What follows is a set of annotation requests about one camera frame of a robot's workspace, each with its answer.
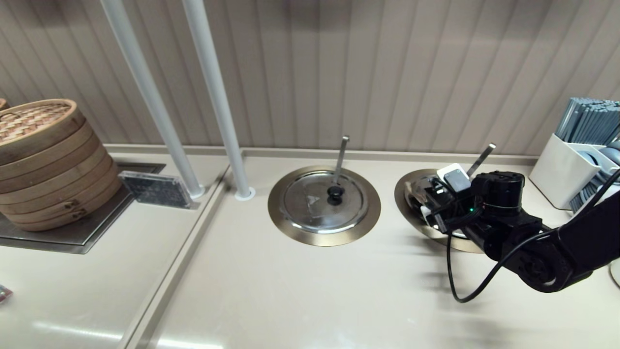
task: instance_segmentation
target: wall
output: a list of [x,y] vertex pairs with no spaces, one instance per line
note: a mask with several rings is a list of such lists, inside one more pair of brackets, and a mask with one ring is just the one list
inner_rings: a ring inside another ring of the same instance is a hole
[[[126,0],[183,141],[219,145],[182,3]],[[570,96],[620,99],[620,0],[206,0],[243,146],[540,154]],[[0,0],[0,96],[161,143],[98,0]]]

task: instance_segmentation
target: small display placard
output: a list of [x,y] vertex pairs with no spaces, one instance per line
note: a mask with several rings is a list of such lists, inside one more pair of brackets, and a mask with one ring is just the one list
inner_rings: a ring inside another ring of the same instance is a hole
[[180,178],[163,174],[122,171],[118,177],[133,197],[143,204],[188,209],[192,205]]

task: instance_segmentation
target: metal ladle handle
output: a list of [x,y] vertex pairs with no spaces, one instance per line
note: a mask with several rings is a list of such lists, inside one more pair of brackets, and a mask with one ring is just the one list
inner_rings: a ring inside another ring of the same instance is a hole
[[471,165],[469,170],[467,170],[467,177],[471,177],[471,175],[473,175],[474,172],[476,172],[478,167],[480,167],[480,165],[484,162],[484,160],[487,159],[487,156],[491,154],[493,149],[495,149],[495,144],[489,143],[489,146],[484,150],[484,152],[482,152],[482,154],[480,154],[476,162],[474,162],[474,164]]
[[334,179],[332,183],[338,185],[338,179],[340,179],[340,172],[342,171],[342,160],[345,158],[345,150],[347,149],[348,135],[342,136],[342,143],[340,144],[340,153],[338,154],[338,162],[336,163],[336,170],[334,171]]

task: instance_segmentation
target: black knob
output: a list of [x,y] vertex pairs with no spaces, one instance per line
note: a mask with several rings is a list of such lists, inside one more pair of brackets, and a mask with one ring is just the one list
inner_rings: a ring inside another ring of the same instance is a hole
[[342,194],[345,193],[345,190],[341,186],[331,186],[327,189],[327,203],[332,206],[338,206],[342,203]]

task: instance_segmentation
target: countertop edge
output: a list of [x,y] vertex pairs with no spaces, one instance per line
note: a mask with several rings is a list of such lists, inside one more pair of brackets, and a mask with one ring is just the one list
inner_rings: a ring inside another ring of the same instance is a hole
[[[164,145],[104,144],[108,152],[168,154]],[[203,145],[183,146],[187,155],[226,155],[224,147]],[[243,156],[274,158],[324,158],[336,157],[336,149],[302,149],[302,148],[241,148]],[[420,152],[376,152],[369,150],[347,150],[346,160],[371,161],[421,161],[421,162],[463,162],[473,163],[479,154],[469,153],[420,153]],[[534,166],[538,156],[529,155],[489,155],[485,160],[490,165]]]
[[181,277],[184,275],[185,269],[192,260],[200,240],[206,233],[205,227],[209,225],[217,213],[217,206],[228,191],[228,185],[224,179],[229,175],[229,167],[226,168],[218,182],[213,183],[214,185],[211,186],[209,201],[205,209],[200,214],[178,254],[169,263],[170,268],[162,273],[162,276],[159,278],[161,282],[153,288],[149,293],[150,296],[144,300],[140,310],[132,320],[130,329],[125,332],[121,342],[118,344],[118,349],[142,349],[148,346],[159,324],[159,320],[172,299]]

